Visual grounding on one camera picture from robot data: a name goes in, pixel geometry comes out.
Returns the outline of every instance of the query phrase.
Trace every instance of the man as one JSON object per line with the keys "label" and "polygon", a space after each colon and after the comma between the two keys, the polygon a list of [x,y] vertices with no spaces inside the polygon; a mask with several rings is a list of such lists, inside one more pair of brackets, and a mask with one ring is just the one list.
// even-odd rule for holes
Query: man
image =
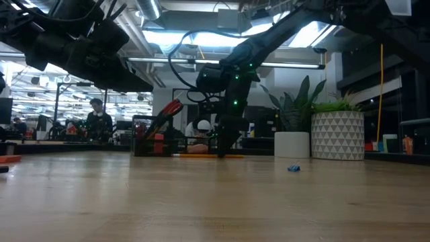
{"label": "man", "polygon": [[211,130],[209,121],[197,118],[193,122],[190,122],[185,128],[186,137],[198,137],[189,138],[187,147],[188,153],[207,153],[209,150],[208,139],[205,138],[206,134]]}
{"label": "man", "polygon": [[21,118],[18,117],[14,118],[13,121],[15,122],[13,126],[16,130],[18,130],[18,133],[25,136],[27,132],[27,124],[25,122],[22,122]]}
{"label": "man", "polygon": [[93,112],[87,117],[88,137],[93,140],[108,141],[109,134],[112,131],[112,118],[109,114],[103,112],[103,102],[98,98],[89,101]]}

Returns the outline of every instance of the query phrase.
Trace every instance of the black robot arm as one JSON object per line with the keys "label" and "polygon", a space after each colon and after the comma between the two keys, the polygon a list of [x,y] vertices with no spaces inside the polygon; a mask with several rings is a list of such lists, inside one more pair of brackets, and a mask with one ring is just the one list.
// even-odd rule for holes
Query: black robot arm
{"label": "black robot arm", "polygon": [[153,90],[119,57],[129,37],[114,23],[119,13],[104,18],[103,0],[58,0],[48,15],[12,2],[21,10],[0,1],[0,41],[23,52],[27,65],[43,71],[52,63],[103,89]]}
{"label": "black robot arm", "polygon": [[222,157],[248,129],[242,118],[255,69],[282,43],[312,21],[344,26],[366,34],[424,74],[430,75],[430,43],[420,27],[408,26],[392,16],[385,0],[305,0],[268,31],[245,40],[219,65],[206,64],[196,80],[202,92],[225,91],[220,102],[200,104],[203,113],[218,114],[218,152]]}

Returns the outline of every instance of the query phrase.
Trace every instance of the small blue object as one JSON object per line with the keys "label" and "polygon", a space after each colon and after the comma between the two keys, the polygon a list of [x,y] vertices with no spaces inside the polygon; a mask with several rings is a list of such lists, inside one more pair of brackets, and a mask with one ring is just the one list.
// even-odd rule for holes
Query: small blue object
{"label": "small blue object", "polygon": [[298,172],[298,171],[300,171],[300,166],[299,165],[292,165],[288,168],[288,171]]}

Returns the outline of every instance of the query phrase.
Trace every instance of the computer monitor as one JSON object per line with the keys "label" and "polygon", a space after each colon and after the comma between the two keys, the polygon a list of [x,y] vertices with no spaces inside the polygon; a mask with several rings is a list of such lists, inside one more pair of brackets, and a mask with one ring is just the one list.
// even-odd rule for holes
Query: computer monitor
{"label": "computer monitor", "polygon": [[0,98],[0,124],[11,124],[12,98]]}
{"label": "computer monitor", "polygon": [[131,121],[116,121],[116,130],[132,130],[132,126]]}

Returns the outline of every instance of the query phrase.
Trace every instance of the table surface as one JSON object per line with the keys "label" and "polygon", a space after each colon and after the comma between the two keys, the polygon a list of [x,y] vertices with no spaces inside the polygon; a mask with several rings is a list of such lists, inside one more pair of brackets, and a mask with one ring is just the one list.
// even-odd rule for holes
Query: table surface
{"label": "table surface", "polygon": [[430,167],[383,161],[23,156],[0,241],[429,241]]}

